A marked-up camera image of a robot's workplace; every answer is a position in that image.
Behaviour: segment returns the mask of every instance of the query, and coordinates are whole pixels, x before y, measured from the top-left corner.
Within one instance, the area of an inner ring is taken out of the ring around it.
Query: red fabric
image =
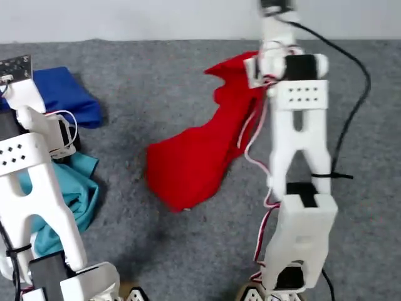
[[[208,123],[148,146],[147,184],[172,210],[191,208],[213,196],[229,164],[243,154],[263,107],[263,90],[248,88],[244,66],[255,54],[244,53],[205,71],[225,81],[214,92],[219,108]],[[238,149],[239,134],[254,109],[258,114]]]

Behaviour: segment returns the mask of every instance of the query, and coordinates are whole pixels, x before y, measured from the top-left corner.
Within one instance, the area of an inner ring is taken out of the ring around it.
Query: white wall
[[[2,0],[0,43],[258,39],[256,1]],[[296,4],[302,22],[329,38],[401,38],[401,0]]]

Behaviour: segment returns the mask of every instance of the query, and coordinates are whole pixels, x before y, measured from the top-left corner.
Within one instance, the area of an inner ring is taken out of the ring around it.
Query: black cable
[[[17,253],[12,252],[13,244],[8,237],[6,229],[4,229],[3,224],[0,221],[0,235],[3,239],[4,245],[6,246],[7,251],[10,252],[9,256],[11,259],[11,263],[13,264],[13,283],[15,286],[15,301],[21,300],[21,279],[19,277],[19,265],[17,260]]]
[[[6,82],[6,88],[4,88],[4,90],[3,91],[0,91],[0,93],[1,93],[1,98],[4,96],[4,94],[7,92],[7,89],[8,89],[8,82]]]
[[[334,286],[333,286],[330,278],[328,278],[328,275],[326,274],[325,269],[322,269],[321,273],[323,274],[323,277],[326,279],[328,288],[330,289],[331,301],[336,301],[336,297],[334,295]]]
[[[338,158],[340,156],[340,151],[341,151],[341,148],[342,148],[343,143],[344,143],[345,135],[348,132],[350,126],[351,126],[351,122],[352,122],[355,114],[359,111],[360,107],[366,101],[366,99],[367,99],[367,97],[368,97],[368,95],[370,93],[370,89],[372,87],[372,79],[370,78],[370,74],[369,74],[368,70],[366,69],[366,66],[358,58],[356,58],[355,56],[353,56],[351,53],[347,52],[346,50],[344,50],[340,46],[334,44],[330,40],[326,39],[321,34],[318,34],[317,32],[313,31],[312,29],[309,29],[306,26],[304,26],[302,24],[299,24],[297,22],[285,21],[285,20],[279,18],[278,16],[276,16],[276,19],[281,21],[281,22],[290,24],[290,25],[292,25],[292,26],[294,26],[296,28],[305,30],[305,31],[309,32],[310,34],[312,34],[313,36],[319,38],[320,40],[322,40],[322,42],[326,43],[328,46],[334,48],[335,50],[337,50],[338,52],[342,53],[347,58],[349,58],[351,61],[356,63],[359,66],[359,68],[361,69],[363,75],[365,76],[365,88],[363,90],[363,93],[361,94],[361,96],[358,99],[357,103],[355,104],[355,106],[353,107],[352,111],[350,112],[347,120],[345,121],[343,129],[341,131],[341,134],[340,134],[340,136],[339,136],[339,138],[337,140],[337,143],[336,143],[336,147],[335,147],[334,154],[333,154],[332,161],[331,161],[331,173],[334,174],[336,166],[337,166]]]

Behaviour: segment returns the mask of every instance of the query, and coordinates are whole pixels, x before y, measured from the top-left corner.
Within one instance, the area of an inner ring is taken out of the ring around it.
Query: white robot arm
[[[323,77],[328,73],[328,59],[307,55],[296,45],[292,26],[282,21],[298,20],[289,1],[261,2],[263,42],[258,56],[244,63],[250,88],[268,82],[273,140],[269,185],[277,200],[270,210],[279,208],[279,214],[276,232],[259,262],[259,291],[247,293],[249,300],[296,301],[299,293],[318,281],[338,211],[331,196],[331,159],[326,146],[328,82]],[[295,111],[303,114],[301,131],[294,128]],[[311,169],[311,182],[286,181],[297,151],[304,154]]]
[[[0,112],[0,271],[17,286],[31,285],[24,301],[121,301],[117,269],[108,262],[86,267],[86,252],[74,216],[63,200],[52,158],[76,150],[69,123],[56,114],[43,114],[43,103],[31,75],[30,56],[0,62],[3,95],[10,110]],[[32,191],[25,194],[18,173],[26,171]],[[64,251],[34,258],[31,217],[41,216],[58,234]],[[129,300],[146,301],[133,289]]]

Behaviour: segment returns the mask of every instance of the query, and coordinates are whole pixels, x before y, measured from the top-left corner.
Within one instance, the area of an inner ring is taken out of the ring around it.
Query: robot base
[[[263,297],[262,291],[257,283],[247,283],[240,289],[235,301],[306,301],[302,294],[275,294]]]

